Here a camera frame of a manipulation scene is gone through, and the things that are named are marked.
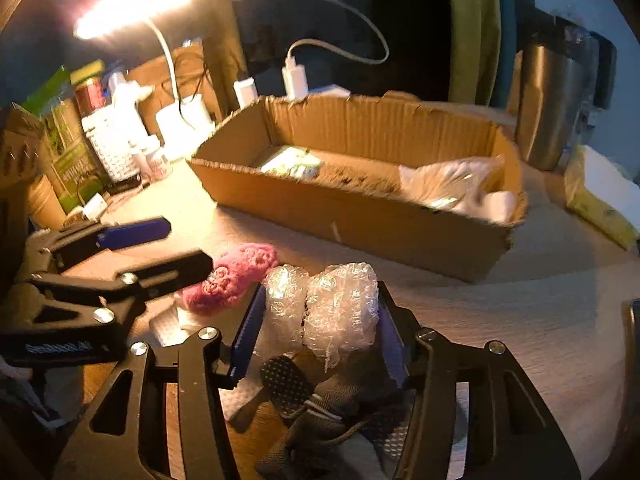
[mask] gray fabric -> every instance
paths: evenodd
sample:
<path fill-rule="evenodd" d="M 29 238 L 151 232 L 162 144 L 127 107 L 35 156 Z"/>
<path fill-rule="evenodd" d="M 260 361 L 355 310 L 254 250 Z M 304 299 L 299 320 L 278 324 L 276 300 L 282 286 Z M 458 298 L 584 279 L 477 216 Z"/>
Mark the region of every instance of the gray fabric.
<path fill-rule="evenodd" d="M 338 453 L 345 467 L 319 480 L 386 480 L 376 457 L 372 443 L 360 433 L 338 446 Z"/>
<path fill-rule="evenodd" d="M 395 463 L 399 458 L 399 454 L 391 450 L 397 450 L 398 446 L 401 449 L 404 444 L 407 411 L 401 392 L 386 374 L 377 346 L 352 353 L 336 373 L 318 384 L 306 399 L 310 384 L 302 371 L 284 356 L 270 359 L 262 368 L 261 377 L 277 412 L 285 420 L 295 418 L 284 438 L 256 465 L 266 480 L 311 479 L 324 475 L 360 478 L 353 464 L 343 459 L 339 447 L 358 430 L 367 428 L 372 420 L 381 421 L 367 433 L 376 439 L 372 443 L 379 459 L 383 460 L 385 453 L 388 458 L 385 462 Z M 371 407 L 374 407 L 373 414 L 370 414 Z"/>

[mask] white power adapter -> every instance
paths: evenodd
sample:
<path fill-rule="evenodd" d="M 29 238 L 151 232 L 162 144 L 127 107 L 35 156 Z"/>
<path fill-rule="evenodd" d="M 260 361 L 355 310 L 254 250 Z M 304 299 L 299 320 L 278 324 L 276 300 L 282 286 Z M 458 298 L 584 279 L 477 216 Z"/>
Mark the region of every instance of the white power adapter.
<path fill-rule="evenodd" d="M 238 80 L 234 83 L 234 91 L 241 108 L 246 108 L 258 98 L 258 89 L 255 87 L 253 77 L 246 72 L 238 73 Z"/>
<path fill-rule="evenodd" d="M 302 99 L 309 94 L 305 67 L 304 65 L 296 65 L 295 57 L 288 56 L 285 60 L 284 67 L 282 67 L 282 79 L 287 91 L 287 98 L 290 101 Z"/>
<path fill-rule="evenodd" d="M 178 101 L 165 106 L 156 114 L 156 121 L 164 139 L 164 154 L 171 162 L 195 153 L 215 129 L 202 94 L 183 99 L 180 107 Z"/>

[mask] desk lamp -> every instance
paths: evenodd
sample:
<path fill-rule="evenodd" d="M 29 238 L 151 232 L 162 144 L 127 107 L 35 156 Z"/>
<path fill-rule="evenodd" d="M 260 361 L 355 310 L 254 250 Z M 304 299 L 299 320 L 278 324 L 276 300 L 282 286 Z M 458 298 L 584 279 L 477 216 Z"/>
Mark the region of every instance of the desk lamp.
<path fill-rule="evenodd" d="M 164 138 L 164 152 L 169 160 L 177 160 L 194 152 L 212 131 L 212 121 L 202 96 L 180 100 L 174 61 L 162 32 L 151 21 L 168 10 L 178 9 L 191 0 L 99 0 L 76 25 L 75 35 L 82 40 L 110 34 L 127 25 L 145 23 L 158 38 L 171 77 L 174 102 L 156 114 Z"/>

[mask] cardboard box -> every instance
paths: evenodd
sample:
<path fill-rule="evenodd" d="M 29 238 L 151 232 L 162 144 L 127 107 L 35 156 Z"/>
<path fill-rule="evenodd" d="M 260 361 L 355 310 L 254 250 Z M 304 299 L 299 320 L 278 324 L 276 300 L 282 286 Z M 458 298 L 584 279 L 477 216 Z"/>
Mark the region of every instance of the cardboard box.
<path fill-rule="evenodd" d="M 212 199 L 254 216 L 352 248 L 473 282 L 511 247 L 526 198 L 515 145 L 501 127 L 457 114 L 451 104 L 397 98 L 309 96 L 290 103 L 261 98 L 236 112 L 203 144 L 190 165 Z M 279 146 L 391 177 L 398 164 L 417 168 L 473 155 L 502 155 L 504 173 L 490 190 L 518 198 L 508 226 L 433 210 L 400 196 L 330 186 L 316 179 L 263 174 L 256 167 Z"/>

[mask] table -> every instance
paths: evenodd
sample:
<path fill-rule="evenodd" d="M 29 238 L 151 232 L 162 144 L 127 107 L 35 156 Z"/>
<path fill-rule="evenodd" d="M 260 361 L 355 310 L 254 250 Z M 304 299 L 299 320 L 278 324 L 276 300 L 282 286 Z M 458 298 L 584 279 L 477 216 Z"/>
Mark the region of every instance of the table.
<path fill-rule="evenodd" d="M 200 247 L 215 256 L 249 241 L 274 244 L 281 259 L 309 272 L 329 264 L 368 262 L 396 303 L 412 309 L 424 325 L 462 344 L 503 341 L 549 406 L 586 479 L 608 456 L 618 430 L 626 366 L 622 306 L 640 297 L 640 258 L 562 208 L 560 176 L 524 168 L 524 185 L 529 211 L 514 234 L 513 249 L 475 285 L 218 207 L 184 162 L 174 165 L 169 178 L 104 218 L 126 222 L 165 216 L 173 228 L 166 240 L 117 254 L 104 251 L 70 273 L 111 278 L 119 269 L 169 254 Z M 148 320 L 170 303 L 170 298 L 150 303 L 136 322 L 132 340 L 155 344 Z M 88 367 L 87 399 L 108 369 Z M 268 403 L 263 407 L 268 410 Z M 170 454 L 177 471 L 172 468 L 172 474 L 180 478 L 175 466 L 179 454 L 175 405 L 168 415 Z M 229 431 L 242 478 L 257 478 L 253 463 L 271 443 L 262 442 L 258 431 L 250 446 L 243 445 L 245 436 Z M 453 457 L 454 462 L 460 459 Z"/>

